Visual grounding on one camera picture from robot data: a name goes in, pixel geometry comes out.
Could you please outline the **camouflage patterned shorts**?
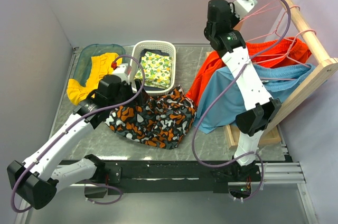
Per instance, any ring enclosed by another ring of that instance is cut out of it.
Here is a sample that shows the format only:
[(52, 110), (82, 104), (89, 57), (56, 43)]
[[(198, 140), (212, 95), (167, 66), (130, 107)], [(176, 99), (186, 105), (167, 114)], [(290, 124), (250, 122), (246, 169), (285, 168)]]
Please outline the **camouflage patterned shorts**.
[(116, 108), (105, 124), (126, 139), (172, 150), (189, 132), (196, 112), (194, 101), (177, 86), (167, 95), (149, 97), (142, 106)]

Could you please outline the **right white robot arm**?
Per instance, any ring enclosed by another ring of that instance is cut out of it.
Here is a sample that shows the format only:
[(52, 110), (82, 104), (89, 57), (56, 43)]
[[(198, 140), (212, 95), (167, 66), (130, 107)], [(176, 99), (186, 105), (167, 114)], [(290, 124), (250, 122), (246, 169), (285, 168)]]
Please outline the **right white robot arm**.
[(233, 3), (210, 0), (204, 29), (206, 39), (233, 75), (246, 109), (235, 118), (240, 134), (233, 157), (238, 164), (231, 168), (231, 175), (237, 181), (249, 176), (248, 166), (256, 159), (259, 140), (281, 108), (280, 100), (273, 99), (261, 82), (242, 35), (234, 29), (256, 3), (256, 0)]

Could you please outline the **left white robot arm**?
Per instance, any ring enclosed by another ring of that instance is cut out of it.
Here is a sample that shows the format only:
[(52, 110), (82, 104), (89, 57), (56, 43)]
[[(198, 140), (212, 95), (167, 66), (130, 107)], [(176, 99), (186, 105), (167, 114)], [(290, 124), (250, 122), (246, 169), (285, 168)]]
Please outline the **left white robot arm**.
[(57, 166), (67, 152), (105, 121), (110, 111), (132, 100), (132, 78), (108, 74), (98, 88), (80, 102), (65, 124), (25, 161), (7, 167), (12, 195), (19, 195), (36, 210), (44, 208), (57, 192), (80, 181), (106, 182), (106, 164), (93, 154), (63, 168)]

